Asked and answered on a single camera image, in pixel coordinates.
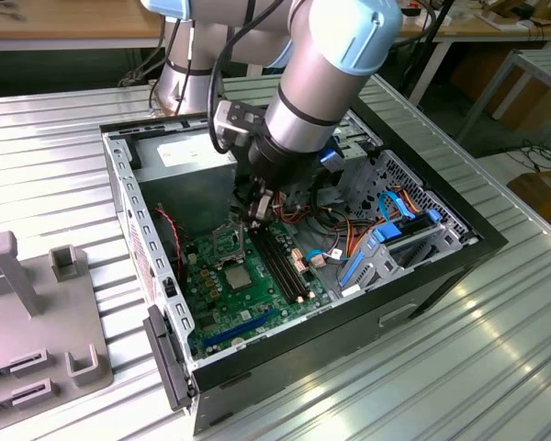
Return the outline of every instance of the aluminum table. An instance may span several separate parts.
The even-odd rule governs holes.
[[[532,77],[541,80],[551,87],[551,51],[511,51],[502,63],[500,69],[489,81],[474,106],[467,113],[463,126],[456,136],[458,142],[461,142],[473,128],[474,123],[478,120],[483,109],[488,105],[489,101],[514,67],[523,69],[524,74],[502,104],[500,104],[501,107],[508,108]],[[503,114],[503,111],[497,110],[496,113],[494,113],[494,118],[499,119]]]
[[[276,77],[226,84],[265,104]],[[148,118],[146,86],[0,98],[0,230],[32,256],[86,250],[113,384],[0,440],[189,439],[142,328],[146,309],[98,126]],[[551,228],[378,77],[361,97],[510,243],[429,313],[236,414],[200,440],[551,439]]]

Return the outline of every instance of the wooden table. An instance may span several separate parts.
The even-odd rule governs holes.
[[[143,48],[161,19],[139,0],[15,0],[24,21],[0,16],[0,51]]]
[[[421,32],[421,28],[416,25],[409,25],[402,28],[401,35],[410,36]],[[427,87],[431,83],[439,66],[451,45],[459,42],[502,42],[502,41],[545,41],[544,49],[551,49],[551,27],[541,30],[530,30],[528,28],[519,28],[518,30],[501,31],[489,25],[480,18],[474,17],[465,23],[454,23],[450,26],[442,26],[437,33],[434,41],[438,44],[433,51],[431,59],[427,63],[422,75],[410,94],[409,101],[418,105]],[[524,88],[528,78],[523,78],[517,86],[511,91],[511,95],[502,101],[502,105],[497,110],[495,117],[503,115],[513,99],[518,96],[520,90]]]
[[[16,0],[25,21],[0,17],[0,51],[57,49],[112,49],[154,47],[161,19],[147,11],[139,0]],[[551,49],[551,28],[545,33],[518,29],[500,31],[474,17],[465,23],[441,27],[434,39],[437,47],[416,84],[410,102],[419,104],[437,69],[455,42],[544,40]],[[421,32],[416,25],[405,26],[401,38]],[[503,115],[524,87],[523,78],[499,107]]]

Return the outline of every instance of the motherboard chip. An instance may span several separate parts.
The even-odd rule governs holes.
[[[229,268],[225,270],[224,274],[227,277],[227,282],[234,290],[249,287],[253,283],[244,266]]]
[[[208,328],[209,326],[212,326],[216,323],[212,315],[203,315],[202,317],[198,318],[198,321],[200,322],[200,326],[202,326],[203,328]]]

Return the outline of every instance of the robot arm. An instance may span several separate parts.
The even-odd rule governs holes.
[[[161,14],[219,24],[228,34],[228,27],[249,23],[274,0],[141,1]],[[251,145],[249,162],[260,187],[251,208],[254,220],[264,220],[274,191],[315,162],[351,101],[386,59],[401,23],[395,0],[284,0],[254,29],[276,37],[287,28],[294,48],[266,111],[222,100],[214,118],[222,153]],[[245,38],[247,54],[261,53],[250,41],[257,35]]]

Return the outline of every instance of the red cable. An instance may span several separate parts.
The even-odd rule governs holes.
[[[180,240],[177,235],[177,229],[175,228],[174,221],[172,218],[168,216],[168,214],[163,211],[162,209],[155,208],[155,211],[157,211],[159,214],[165,217],[165,219],[169,222],[170,227],[172,227],[172,230],[174,231],[174,239],[175,239],[175,247],[177,248],[177,278],[180,278],[180,261],[182,260],[180,257]]]

